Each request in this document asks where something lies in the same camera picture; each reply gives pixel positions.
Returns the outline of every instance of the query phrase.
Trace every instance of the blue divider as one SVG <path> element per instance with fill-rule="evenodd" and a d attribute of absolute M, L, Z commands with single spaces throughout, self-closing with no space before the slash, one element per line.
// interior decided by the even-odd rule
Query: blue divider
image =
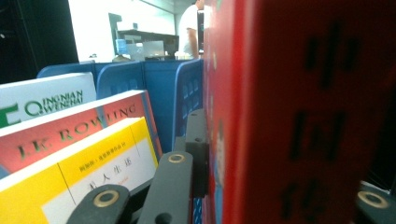
<path fill-rule="evenodd" d="M 147 61 L 143 63 L 146 88 L 163 152 L 173 149 L 173 109 L 177 69 L 184 61 Z"/>
<path fill-rule="evenodd" d="M 96 85 L 97 74 L 106 65 L 108 65 L 108 63 L 95 63 L 94 61 L 49 65 L 41 69 L 36 77 L 42 78 L 58 76 L 67 73 L 91 72 L 93 75 L 93 82 Z"/>
<path fill-rule="evenodd" d="M 177 69 L 174 109 L 172 146 L 177 136 L 186 135 L 187 117 L 191 111 L 203 108 L 203 69 L 204 61 L 192 60 L 182 63 Z M 202 199 L 193 199 L 193 223 L 202 223 Z"/>
<path fill-rule="evenodd" d="M 97 75 L 96 99 L 129 90 L 143 90 L 143 80 L 142 63 L 139 61 L 107 64 Z"/>

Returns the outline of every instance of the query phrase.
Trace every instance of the white shirt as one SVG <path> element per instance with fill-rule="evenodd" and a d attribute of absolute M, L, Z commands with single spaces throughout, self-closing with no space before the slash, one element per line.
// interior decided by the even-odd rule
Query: white shirt
<path fill-rule="evenodd" d="M 189 36 L 187 29 L 193 29 L 196 31 L 198 36 L 198 19 L 197 19 L 198 7 L 191 5 L 184 11 L 181 16 L 180 23 L 178 26 L 178 51 L 189 53 L 192 56 L 192 49 L 189 42 Z"/>

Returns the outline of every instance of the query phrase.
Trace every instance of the white book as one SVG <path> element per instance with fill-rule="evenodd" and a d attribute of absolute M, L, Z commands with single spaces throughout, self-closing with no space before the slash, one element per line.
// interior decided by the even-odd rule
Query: white book
<path fill-rule="evenodd" d="M 0 85 L 0 128 L 96 100 L 92 73 Z"/>

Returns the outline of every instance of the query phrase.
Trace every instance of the yellow book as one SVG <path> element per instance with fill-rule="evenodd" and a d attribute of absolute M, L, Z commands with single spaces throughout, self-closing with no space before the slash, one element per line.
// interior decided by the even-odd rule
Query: yellow book
<path fill-rule="evenodd" d="M 129 190 L 158 162 L 144 118 L 128 118 L 0 180 L 0 223 L 65 223 L 92 189 Z"/>

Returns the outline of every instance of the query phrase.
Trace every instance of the metal grommet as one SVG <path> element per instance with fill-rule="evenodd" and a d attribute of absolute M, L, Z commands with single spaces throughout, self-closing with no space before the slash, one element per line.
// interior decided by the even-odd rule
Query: metal grommet
<path fill-rule="evenodd" d="M 180 162 L 183 162 L 184 160 L 186 160 L 186 158 L 181 154 L 174 154 L 174 155 L 171 155 L 168 158 L 168 160 L 172 163 L 180 163 Z"/>
<path fill-rule="evenodd" d="M 362 201 L 364 201 L 365 203 L 371 205 L 372 207 L 376 207 L 376 208 L 387 208 L 387 207 L 389 207 L 388 202 L 382 196 L 380 196 L 380 195 L 378 195 L 376 193 L 372 193 L 372 192 L 369 192 L 369 191 L 359 191 L 358 197 Z M 377 202 L 373 202 L 368 197 L 375 197 L 378 200 L 378 203 Z"/>
<path fill-rule="evenodd" d="M 107 194 L 109 194 L 111 198 L 109 200 L 103 201 L 102 197 Z M 115 203 L 119 197 L 120 197 L 119 193 L 116 192 L 114 189 L 108 189 L 96 195 L 96 197 L 93 199 L 93 204 L 96 207 L 107 207 Z"/>

